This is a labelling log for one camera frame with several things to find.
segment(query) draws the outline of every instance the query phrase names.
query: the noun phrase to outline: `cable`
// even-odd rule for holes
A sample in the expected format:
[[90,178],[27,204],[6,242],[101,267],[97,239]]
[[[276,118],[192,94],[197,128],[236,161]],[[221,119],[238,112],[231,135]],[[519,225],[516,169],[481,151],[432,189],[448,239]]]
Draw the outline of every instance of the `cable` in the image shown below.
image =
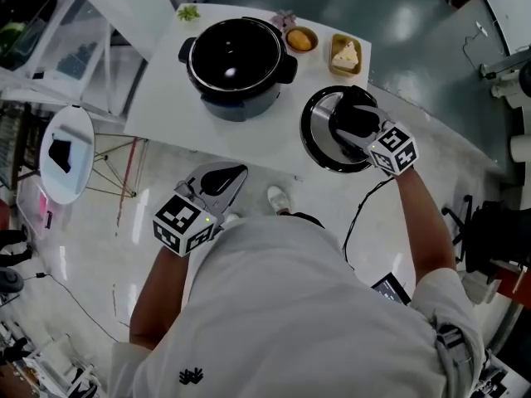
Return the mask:
[[45,274],[45,273],[37,273],[36,275],[34,275],[33,277],[28,277],[27,279],[24,279],[24,280],[29,280],[29,279],[42,279],[43,277],[50,277],[54,282],[56,282],[57,284],[59,284],[70,296],[72,299],[74,299],[74,301],[76,301],[77,305],[79,306],[79,308],[81,308],[81,310],[83,311],[83,313],[86,314],[86,316],[88,318],[90,318],[90,320],[92,320],[94,322],[94,324],[96,326],[98,326],[101,331],[103,333],[105,333],[108,337],[110,337],[113,341],[115,342],[118,342],[118,340],[116,338],[114,338],[112,335],[109,334],[109,332],[107,332],[102,326],[101,324],[99,324],[97,321],[95,321],[92,316],[90,314],[88,314],[86,312],[86,310],[83,308],[83,306],[80,304],[80,302],[76,299],[76,297],[72,294],[72,292],[61,282],[57,281],[56,278],[51,275],[51,274]]
[[[503,46],[504,42],[506,44],[507,41],[504,39],[504,33],[501,31],[501,26],[499,25],[498,19],[494,19],[494,21],[492,22],[492,29],[494,30],[494,25],[496,23],[498,24],[498,34],[497,35],[498,35],[499,40],[501,41],[501,45]],[[506,54],[505,53],[505,47],[506,46],[504,46],[504,49],[502,51],[499,51],[498,45],[495,45],[495,47],[496,47],[496,51],[498,52],[499,55],[505,56],[505,54]]]
[[470,43],[468,42],[468,39],[470,38],[472,41],[475,40],[475,38],[481,34],[481,31],[478,31],[478,33],[475,36],[466,36],[465,37],[465,44],[463,45],[463,53],[465,53],[466,59],[468,59],[468,62],[472,65],[472,68],[476,70],[477,68],[474,65],[474,62],[471,60],[470,56],[468,56],[468,53],[466,53],[465,47],[467,47]]
[[385,182],[380,182],[378,183],[374,189],[372,189],[369,193],[367,193],[367,195],[365,195],[364,199],[362,200],[362,202],[358,205],[358,211],[356,212],[356,215],[354,216],[354,219],[352,220],[352,222],[350,223],[350,228],[348,229],[348,233],[347,233],[347,237],[345,237],[345,242],[343,243],[343,248],[342,248],[342,251],[343,251],[343,256],[345,257],[345,261],[347,261],[348,263],[348,258],[347,258],[347,244],[348,244],[348,239],[350,239],[350,235],[352,234],[352,230],[354,228],[354,224],[356,224],[356,220],[358,219],[358,216],[359,216],[359,213],[362,211],[362,208],[363,208],[363,205],[365,205],[365,202],[367,201],[367,199],[374,193],[376,192],[377,190],[381,189],[382,187],[384,187],[386,184],[388,184],[389,182],[391,182],[392,180],[394,180],[395,178],[394,177],[391,177],[389,178],[388,180],[386,180]]

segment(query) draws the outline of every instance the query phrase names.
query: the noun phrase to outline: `small bowl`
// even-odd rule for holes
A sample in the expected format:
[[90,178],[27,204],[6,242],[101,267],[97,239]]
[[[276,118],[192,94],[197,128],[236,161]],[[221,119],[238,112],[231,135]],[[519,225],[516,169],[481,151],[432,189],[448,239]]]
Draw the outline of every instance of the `small bowl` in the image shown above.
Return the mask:
[[[291,44],[290,42],[288,41],[288,35],[290,34],[290,32],[292,31],[300,31],[300,32],[303,32],[309,39],[309,42],[311,43],[311,48],[309,50],[299,50],[299,49],[295,49]],[[294,27],[294,28],[291,28],[289,29],[286,34],[285,34],[285,43],[288,45],[288,47],[294,51],[295,53],[308,53],[309,51],[312,51],[315,47],[317,47],[317,45],[319,44],[319,38],[317,38],[317,35],[315,34],[315,32],[313,32],[312,30],[310,30],[309,28],[306,28],[306,27]]]

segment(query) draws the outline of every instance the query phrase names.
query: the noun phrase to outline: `food container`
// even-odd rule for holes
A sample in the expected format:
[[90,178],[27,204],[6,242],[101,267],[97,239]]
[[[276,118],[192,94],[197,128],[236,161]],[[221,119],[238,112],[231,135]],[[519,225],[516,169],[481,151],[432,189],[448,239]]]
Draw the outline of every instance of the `food container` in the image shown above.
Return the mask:
[[[311,48],[309,50],[299,50],[299,49],[295,49],[289,42],[288,42],[288,35],[290,34],[290,32],[292,31],[300,31],[300,32],[303,32],[309,39],[309,42],[312,44]],[[312,30],[310,30],[309,28],[306,28],[306,27],[294,27],[294,28],[291,28],[289,29],[286,34],[285,34],[285,42],[286,44],[288,45],[288,47],[294,51],[295,53],[308,53],[309,51],[312,51],[315,47],[317,47],[317,45],[319,44],[319,38],[317,38],[317,35],[315,34],[315,32],[313,32]]]
[[[345,70],[332,66],[332,59],[336,56],[350,41],[354,43],[354,49],[358,55],[358,64],[352,70]],[[362,71],[362,45],[359,41],[351,36],[344,36],[343,34],[334,34],[332,42],[330,43],[330,58],[329,58],[329,70],[332,74],[342,76],[354,76]]]

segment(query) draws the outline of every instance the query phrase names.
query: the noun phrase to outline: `orange food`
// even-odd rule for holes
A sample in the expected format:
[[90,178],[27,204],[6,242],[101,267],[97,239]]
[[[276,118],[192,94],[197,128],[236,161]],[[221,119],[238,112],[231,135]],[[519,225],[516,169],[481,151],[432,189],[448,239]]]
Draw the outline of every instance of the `orange food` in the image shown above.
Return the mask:
[[312,48],[312,42],[302,31],[293,30],[286,37],[290,46],[298,51],[308,51]]

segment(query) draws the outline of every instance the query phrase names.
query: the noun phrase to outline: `black pot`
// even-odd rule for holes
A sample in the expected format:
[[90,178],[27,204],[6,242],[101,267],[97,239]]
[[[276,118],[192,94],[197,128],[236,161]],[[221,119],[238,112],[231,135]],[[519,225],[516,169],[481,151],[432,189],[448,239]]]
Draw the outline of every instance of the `black pot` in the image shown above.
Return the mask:
[[[190,81],[211,112],[230,120],[242,120],[232,119],[232,112],[250,118],[266,110],[278,97],[279,84],[291,83],[297,72],[282,33],[251,17],[228,19],[188,38],[178,59],[186,63]],[[223,114],[216,113],[216,106]]]

